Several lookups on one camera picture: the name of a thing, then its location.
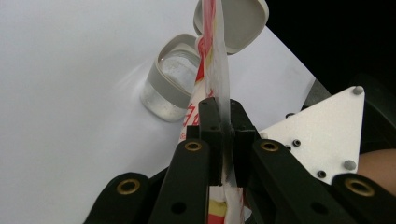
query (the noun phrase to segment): clear plastic container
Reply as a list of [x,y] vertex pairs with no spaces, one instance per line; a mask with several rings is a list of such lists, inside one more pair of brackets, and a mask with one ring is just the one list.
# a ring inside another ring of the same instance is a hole
[[150,71],[150,73],[153,73],[150,76],[163,76],[163,85],[157,82],[157,88],[155,88],[155,85],[151,83],[152,79],[148,78],[140,94],[143,105],[159,118],[169,122],[183,118],[188,105],[181,105],[175,97],[165,99],[165,95],[167,91],[173,91],[169,90],[171,88],[182,90],[191,95],[199,62],[200,59],[196,54],[184,49],[172,50],[159,58],[157,63],[158,74]]

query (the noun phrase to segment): white lid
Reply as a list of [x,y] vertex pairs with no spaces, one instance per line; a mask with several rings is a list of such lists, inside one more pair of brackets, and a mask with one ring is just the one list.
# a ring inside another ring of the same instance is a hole
[[[244,49],[260,34],[268,21],[269,9],[264,0],[221,0],[224,16],[224,41],[228,54]],[[202,27],[202,1],[194,13],[198,35]]]

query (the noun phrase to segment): screw hole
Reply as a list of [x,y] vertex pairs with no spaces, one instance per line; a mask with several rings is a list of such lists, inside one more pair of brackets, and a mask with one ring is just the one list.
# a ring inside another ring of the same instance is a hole
[[375,195],[374,189],[359,179],[348,178],[346,180],[346,187],[352,192],[364,197],[371,197]]
[[324,177],[326,177],[327,174],[324,171],[318,171],[317,175],[319,178],[324,178]]
[[184,148],[186,148],[188,151],[198,151],[202,148],[202,145],[197,142],[188,142],[186,145],[184,145]]
[[273,143],[263,142],[260,144],[260,147],[267,151],[277,151],[279,147]]
[[314,212],[316,212],[318,214],[321,214],[321,215],[329,214],[329,210],[327,209],[327,207],[321,203],[311,203],[311,208],[312,208],[312,210],[314,210]]
[[172,204],[172,207],[171,207],[172,212],[175,214],[178,214],[178,215],[184,213],[186,211],[186,209],[187,209],[187,206],[184,203],[174,203],[174,204]]
[[295,147],[299,147],[299,146],[301,145],[300,140],[295,139],[295,140],[293,141],[293,145],[294,145]]
[[126,179],[117,185],[117,192],[122,195],[135,193],[140,188],[140,182],[136,179]]

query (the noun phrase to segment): screw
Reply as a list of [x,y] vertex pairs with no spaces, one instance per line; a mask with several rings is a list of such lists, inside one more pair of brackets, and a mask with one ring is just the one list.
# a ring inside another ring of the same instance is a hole
[[326,177],[326,172],[318,171],[317,175],[318,175],[319,178],[324,178],[324,177]]
[[346,168],[347,170],[355,170],[356,169],[356,162],[354,161],[345,161],[344,162],[344,168]]
[[293,145],[294,145],[295,147],[299,147],[299,146],[301,145],[300,140],[295,139],[295,140],[293,141]]
[[353,93],[354,93],[355,95],[360,95],[360,94],[362,94],[363,92],[364,92],[364,88],[361,87],[361,86],[357,86],[357,87],[355,87],[355,89],[353,89]]

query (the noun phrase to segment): black bolt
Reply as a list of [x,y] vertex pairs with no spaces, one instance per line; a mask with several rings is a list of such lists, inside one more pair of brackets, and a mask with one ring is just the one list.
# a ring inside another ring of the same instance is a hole
[[294,145],[295,147],[299,147],[299,146],[301,145],[300,140],[295,139],[295,140],[293,141],[293,145]]
[[318,175],[319,178],[324,178],[324,177],[326,177],[326,172],[318,171],[317,175]]

